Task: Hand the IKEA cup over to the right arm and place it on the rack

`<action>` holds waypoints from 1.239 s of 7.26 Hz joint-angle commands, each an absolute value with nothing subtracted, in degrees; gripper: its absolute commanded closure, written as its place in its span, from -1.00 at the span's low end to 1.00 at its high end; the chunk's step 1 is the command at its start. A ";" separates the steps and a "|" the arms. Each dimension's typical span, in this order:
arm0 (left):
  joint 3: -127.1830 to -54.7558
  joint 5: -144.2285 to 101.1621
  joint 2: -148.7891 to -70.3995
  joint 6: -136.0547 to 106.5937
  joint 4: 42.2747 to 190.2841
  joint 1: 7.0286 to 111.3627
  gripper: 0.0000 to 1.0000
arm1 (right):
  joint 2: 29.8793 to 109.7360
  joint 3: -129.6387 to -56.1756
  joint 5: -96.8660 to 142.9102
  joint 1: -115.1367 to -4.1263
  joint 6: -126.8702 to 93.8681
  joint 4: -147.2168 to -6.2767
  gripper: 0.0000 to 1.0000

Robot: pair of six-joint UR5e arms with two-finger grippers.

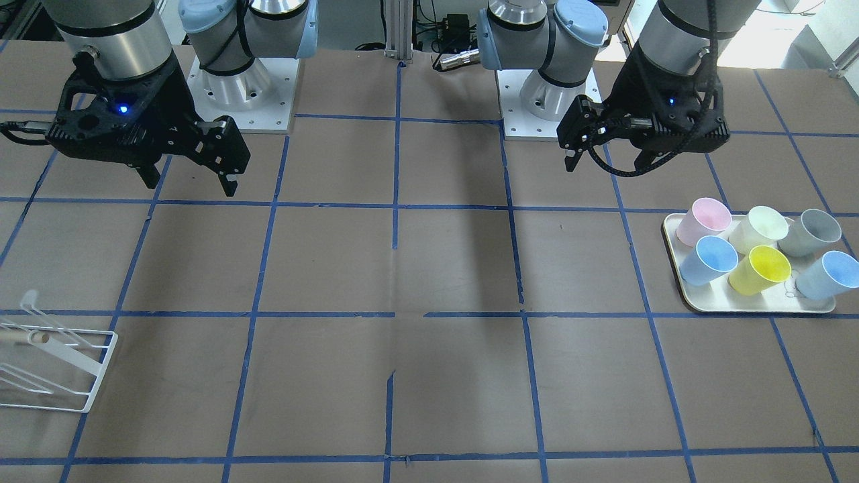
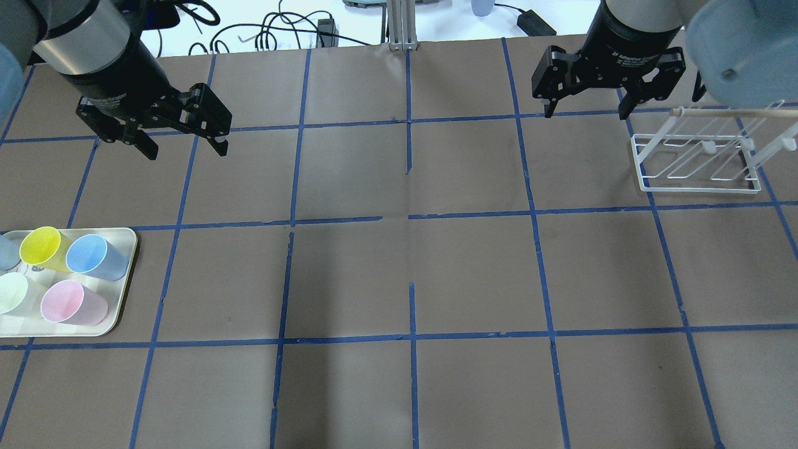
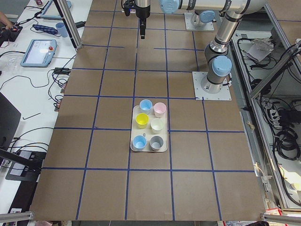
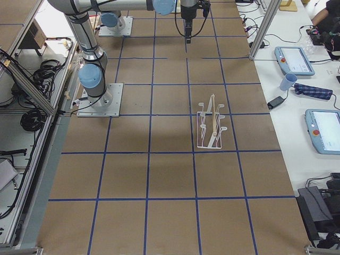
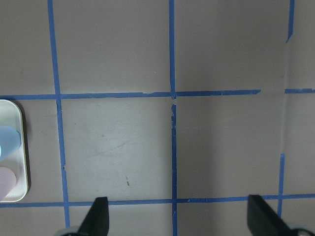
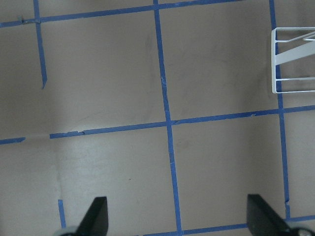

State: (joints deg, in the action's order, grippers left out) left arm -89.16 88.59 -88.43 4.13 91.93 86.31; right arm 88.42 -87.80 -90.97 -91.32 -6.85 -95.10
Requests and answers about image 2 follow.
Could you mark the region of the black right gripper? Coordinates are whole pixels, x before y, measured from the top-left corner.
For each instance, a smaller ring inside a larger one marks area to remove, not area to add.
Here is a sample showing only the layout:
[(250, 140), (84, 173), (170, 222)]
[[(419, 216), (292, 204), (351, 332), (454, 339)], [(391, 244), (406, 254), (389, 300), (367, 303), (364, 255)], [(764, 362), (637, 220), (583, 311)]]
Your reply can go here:
[(686, 61), (681, 47), (671, 46), (676, 28), (650, 32), (622, 22), (609, 2), (601, 2), (576, 53), (547, 46), (531, 76), (531, 96), (541, 99), (551, 118), (561, 99), (593, 88), (624, 88), (618, 105), (626, 120), (639, 104), (665, 100), (673, 93)]

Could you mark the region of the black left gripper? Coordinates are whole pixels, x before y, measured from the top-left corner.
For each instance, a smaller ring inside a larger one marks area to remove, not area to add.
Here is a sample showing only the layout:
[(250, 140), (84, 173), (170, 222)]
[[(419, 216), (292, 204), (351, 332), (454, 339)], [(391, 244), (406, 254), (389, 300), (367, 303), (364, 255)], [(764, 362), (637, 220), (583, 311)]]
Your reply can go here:
[[(159, 147), (140, 128), (172, 128), (204, 138), (221, 157), (228, 154), (230, 110), (207, 84), (192, 85), (185, 93), (174, 88), (138, 39), (130, 38), (108, 67), (63, 77), (82, 95), (77, 116), (103, 142), (134, 146), (149, 161), (155, 161)], [(183, 112), (187, 113), (185, 119), (181, 118)]]

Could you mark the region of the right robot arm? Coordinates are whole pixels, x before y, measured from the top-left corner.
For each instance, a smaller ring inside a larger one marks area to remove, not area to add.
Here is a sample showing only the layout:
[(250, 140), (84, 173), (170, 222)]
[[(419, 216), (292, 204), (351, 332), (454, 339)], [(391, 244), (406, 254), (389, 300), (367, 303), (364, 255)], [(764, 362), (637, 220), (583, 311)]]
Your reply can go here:
[(796, 100), (795, 1), (602, 1), (582, 47), (546, 49), (531, 94), (552, 117), (564, 97), (624, 89), (618, 114), (666, 100), (696, 67), (693, 99), (735, 109)]

